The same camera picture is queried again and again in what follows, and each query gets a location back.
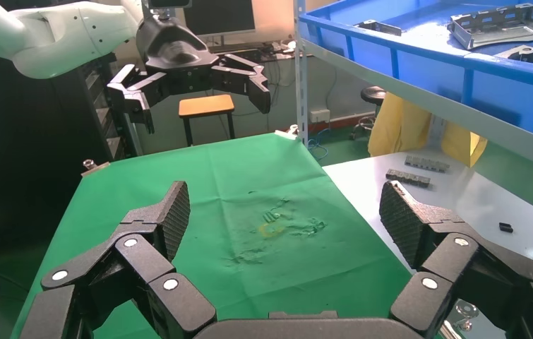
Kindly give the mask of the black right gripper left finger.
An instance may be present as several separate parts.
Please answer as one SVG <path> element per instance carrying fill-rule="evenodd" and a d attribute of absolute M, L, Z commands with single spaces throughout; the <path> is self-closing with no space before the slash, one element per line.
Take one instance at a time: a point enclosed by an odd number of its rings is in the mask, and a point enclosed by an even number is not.
<path fill-rule="evenodd" d="M 214 306 L 173 264 L 190 212 L 183 181 L 130 210 L 107 240 L 43 277 L 20 336 L 92 338 L 126 302 L 161 338 L 192 338 L 214 323 Z"/>

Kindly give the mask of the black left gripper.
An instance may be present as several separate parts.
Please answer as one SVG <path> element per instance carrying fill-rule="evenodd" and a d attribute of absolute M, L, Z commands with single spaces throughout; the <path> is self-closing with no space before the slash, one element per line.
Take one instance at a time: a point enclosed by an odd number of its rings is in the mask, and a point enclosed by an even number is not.
<path fill-rule="evenodd" d="M 107 84 L 117 110 L 155 133 L 151 109 L 170 95 L 209 90 L 245 95 L 269 114 L 271 94 L 263 66 L 235 54 L 210 53 L 206 44 L 176 18 L 146 18 L 136 33 L 145 64 L 126 64 Z"/>

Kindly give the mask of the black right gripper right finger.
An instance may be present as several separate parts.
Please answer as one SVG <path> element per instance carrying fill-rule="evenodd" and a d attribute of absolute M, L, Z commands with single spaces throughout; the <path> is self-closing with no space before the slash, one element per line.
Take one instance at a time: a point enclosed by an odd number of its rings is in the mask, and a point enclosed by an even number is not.
<path fill-rule="evenodd" d="M 379 214 L 415 271 L 392 319 L 432 338 L 463 300 L 507 338 L 533 338 L 533 259 L 484 239 L 452 210 L 418 202 L 397 181 L 384 183 Z"/>

